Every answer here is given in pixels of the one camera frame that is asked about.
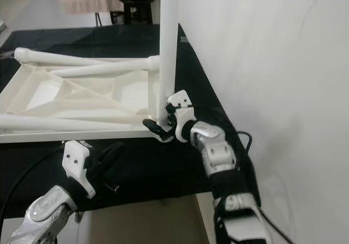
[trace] black cable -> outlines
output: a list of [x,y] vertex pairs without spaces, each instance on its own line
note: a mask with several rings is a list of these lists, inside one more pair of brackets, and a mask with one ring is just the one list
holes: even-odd
[[295,244],[295,242],[293,242],[285,233],[283,233],[281,231],[281,229],[279,229],[274,224],[274,222],[272,222],[272,220],[264,213],[264,211],[262,209],[260,209],[260,212],[261,212],[263,218],[269,223],[270,226],[273,227],[273,229],[275,229],[284,238],[284,240],[286,240],[289,244]]
[[42,161],[44,161],[46,158],[53,156],[54,153],[56,153],[58,150],[55,150],[53,152],[51,152],[50,154],[47,154],[45,156],[43,156],[42,158],[38,159],[37,161],[35,161],[25,172],[23,172],[23,174],[19,177],[19,179],[13,184],[13,186],[11,187],[9,193],[7,194],[3,205],[1,207],[1,211],[0,211],[0,240],[1,240],[1,233],[2,233],[2,227],[4,224],[4,216],[5,216],[5,209],[7,207],[7,205],[9,204],[9,201],[13,195],[13,193],[16,191],[18,185],[23,181],[23,179],[37,166],[39,165]]
[[237,131],[238,134],[244,134],[246,136],[249,137],[249,142],[247,143],[247,146],[246,146],[246,152],[247,154],[249,153],[249,150],[250,150],[250,147],[252,145],[252,135],[248,132],[245,132],[245,131]]

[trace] floor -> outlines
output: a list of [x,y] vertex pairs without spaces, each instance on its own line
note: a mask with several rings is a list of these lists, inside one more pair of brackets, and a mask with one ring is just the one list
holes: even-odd
[[[42,28],[95,27],[94,14],[68,15],[59,0],[23,0],[14,3],[0,46],[11,32]],[[160,0],[152,5],[153,22],[160,22]],[[111,25],[109,13],[100,13],[102,25]],[[21,224],[6,219],[0,244]],[[58,235],[58,243],[208,243],[195,196],[150,201],[85,212],[80,224],[71,216]]]

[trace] black table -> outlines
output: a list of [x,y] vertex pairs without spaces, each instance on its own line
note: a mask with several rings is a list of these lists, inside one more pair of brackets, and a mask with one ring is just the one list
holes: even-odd
[[[148,57],[159,54],[159,26],[113,25],[99,28],[48,29],[13,32],[1,47],[1,52],[16,47],[81,57]],[[0,90],[19,68],[14,59],[3,59],[0,65]],[[178,34],[176,91],[185,89],[195,105],[199,120],[222,127],[245,174],[246,189],[253,192],[258,204],[260,197],[254,169],[241,141],[222,109],[200,63],[186,40],[181,27]],[[80,206],[81,210],[181,197],[209,191],[201,155],[189,143],[168,144],[153,138],[106,139],[87,141],[95,148],[104,148],[116,141],[126,143],[126,150],[107,173],[107,178],[120,185],[117,194],[101,187],[93,199]],[[36,159],[52,153],[61,142],[0,144],[0,201],[11,185]],[[6,218],[21,217],[37,197],[53,185],[67,180],[62,168],[62,151],[48,158],[20,185],[11,199]],[[236,185],[242,181],[233,181]]]

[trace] stool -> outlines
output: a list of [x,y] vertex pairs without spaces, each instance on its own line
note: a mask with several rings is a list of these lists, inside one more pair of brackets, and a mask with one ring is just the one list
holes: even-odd
[[[147,24],[152,25],[152,7],[151,3],[154,0],[120,0],[124,3],[124,23],[131,24],[132,21],[146,21]],[[136,14],[131,14],[131,8],[136,8]]]

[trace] black tablecloth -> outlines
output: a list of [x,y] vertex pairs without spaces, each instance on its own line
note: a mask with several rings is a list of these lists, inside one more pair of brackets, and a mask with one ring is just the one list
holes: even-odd
[[[159,54],[159,26],[114,25],[99,28],[46,29],[13,32],[1,52],[27,47],[33,50],[81,57],[148,57]],[[14,59],[3,59],[0,65],[0,90],[19,68]],[[176,91],[185,89],[201,121],[221,126],[258,203],[260,197],[251,161],[241,141],[222,109],[200,63],[179,27],[176,66]],[[181,197],[209,191],[201,155],[188,143],[160,143],[153,138],[106,139],[87,141],[95,148],[104,148],[116,141],[126,143],[119,161],[107,177],[120,185],[117,194],[107,188],[98,190],[93,201],[80,208],[102,207],[154,199]],[[61,142],[0,144],[0,200],[4,200],[11,185],[36,159],[50,154]],[[67,180],[62,168],[62,151],[38,166],[20,185],[11,199],[6,217],[23,216],[24,210],[53,185]]]

